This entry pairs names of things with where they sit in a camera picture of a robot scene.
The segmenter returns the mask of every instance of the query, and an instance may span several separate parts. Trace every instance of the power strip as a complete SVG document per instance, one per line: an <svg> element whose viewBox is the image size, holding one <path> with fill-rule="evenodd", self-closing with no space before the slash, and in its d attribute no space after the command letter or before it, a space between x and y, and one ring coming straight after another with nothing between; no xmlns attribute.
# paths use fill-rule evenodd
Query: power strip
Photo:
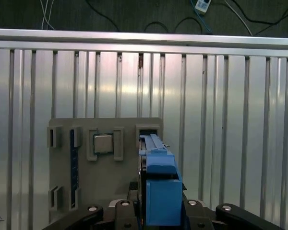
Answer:
<svg viewBox="0 0 288 230"><path fill-rule="evenodd" d="M195 8L199 11L200 14L205 14L208 10L210 3L211 0L198 0Z"/></svg>

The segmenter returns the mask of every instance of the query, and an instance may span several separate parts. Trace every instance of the horizontal metal bar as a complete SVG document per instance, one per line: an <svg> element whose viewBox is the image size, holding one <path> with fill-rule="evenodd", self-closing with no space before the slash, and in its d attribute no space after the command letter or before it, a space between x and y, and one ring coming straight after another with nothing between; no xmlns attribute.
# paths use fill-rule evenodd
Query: horizontal metal bar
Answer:
<svg viewBox="0 0 288 230"><path fill-rule="evenodd" d="M137 52L137 53L146 52L146 53L172 53L172 54L214 54L214 55L242 55L242 56L265 56L265 57L288 58L288 50L189 47L189 46L0 41L0 48L39 49L39 50L86 50L86 51Z"/></svg>
<svg viewBox="0 0 288 230"><path fill-rule="evenodd" d="M288 38L0 29L0 40L288 49Z"/></svg>

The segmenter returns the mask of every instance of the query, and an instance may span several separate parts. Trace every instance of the white cable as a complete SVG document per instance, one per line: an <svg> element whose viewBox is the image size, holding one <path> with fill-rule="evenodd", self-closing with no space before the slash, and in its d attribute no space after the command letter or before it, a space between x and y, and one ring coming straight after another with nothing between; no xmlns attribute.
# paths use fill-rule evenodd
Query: white cable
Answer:
<svg viewBox="0 0 288 230"><path fill-rule="evenodd" d="M224 0L224 2L228 5L228 7L235 13L235 15L240 19L240 21L243 23L243 25L245 26L245 28L248 30L249 34L251 36L253 36L251 30L249 29L248 25L245 23L245 21L240 17L240 15L234 10L234 8L231 7L231 5L226 1Z"/></svg>
<svg viewBox="0 0 288 230"><path fill-rule="evenodd" d="M48 0L46 1L45 12L47 12L47 8L48 8ZM42 22L41 30L44 29L44 22L45 22L45 17L44 17L44 15L43 15L43 22Z"/></svg>
<svg viewBox="0 0 288 230"><path fill-rule="evenodd" d="M53 2L54 2L54 0L52 0L51 6L50 6L50 12L49 12L49 17L48 17L48 22L50 22Z"/></svg>
<svg viewBox="0 0 288 230"><path fill-rule="evenodd" d="M50 27L51 29L55 30L55 28L53 28L53 26L50 25L50 23L48 22L48 20L47 20L47 18L46 18L46 13L45 13L45 10L44 10L44 6L43 6L43 2L42 2L42 0L39 0L39 1L40 1L40 5L41 5L41 7L42 7L42 11L43 11L44 19L45 19L47 25L49 25L49 27Z"/></svg>

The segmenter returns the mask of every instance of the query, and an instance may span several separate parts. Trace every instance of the blue cable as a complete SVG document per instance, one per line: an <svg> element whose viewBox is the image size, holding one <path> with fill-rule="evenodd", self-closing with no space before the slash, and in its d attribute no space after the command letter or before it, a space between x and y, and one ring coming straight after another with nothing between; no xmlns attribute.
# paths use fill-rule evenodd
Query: blue cable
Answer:
<svg viewBox="0 0 288 230"><path fill-rule="evenodd" d="M198 18L201 20L201 22L203 23L203 25L204 25L204 27L206 28L206 30L207 30L208 32L212 33L212 30L209 28L208 25L206 25L206 23L205 23L205 21L203 20L203 18L202 18L202 17L198 14L198 12L196 11L193 1L190 0L190 2L191 2L191 5L192 5L192 7L193 7L194 12L196 13L197 17L198 17Z"/></svg>

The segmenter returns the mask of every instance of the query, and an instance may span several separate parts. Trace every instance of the corrugated metal wall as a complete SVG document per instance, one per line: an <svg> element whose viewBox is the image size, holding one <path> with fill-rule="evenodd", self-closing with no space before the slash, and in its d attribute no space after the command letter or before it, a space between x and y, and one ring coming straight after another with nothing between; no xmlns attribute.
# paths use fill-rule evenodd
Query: corrugated metal wall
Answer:
<svg viewBox="0 0 288 230"><path fill-rule="evenodd" d="M0 49L0 229L48 223L54 117L161 117L189 198L288 229L288 58L121 47Z"/></svg>

